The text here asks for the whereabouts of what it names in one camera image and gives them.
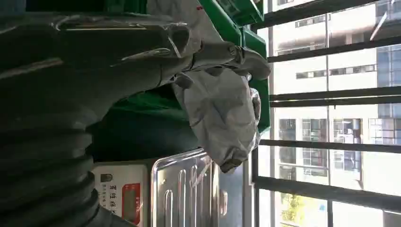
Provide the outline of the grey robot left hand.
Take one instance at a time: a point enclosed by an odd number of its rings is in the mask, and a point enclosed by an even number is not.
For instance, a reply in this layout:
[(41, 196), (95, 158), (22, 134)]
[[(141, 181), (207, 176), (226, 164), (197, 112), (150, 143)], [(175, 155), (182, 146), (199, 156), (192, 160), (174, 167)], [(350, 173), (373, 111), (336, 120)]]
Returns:
[(81, 128), (175, 74), (229, 68), (266, 79), (258, 53), (208, 42), (187, 23), (132, 13), (0, 17), (0, 131)]

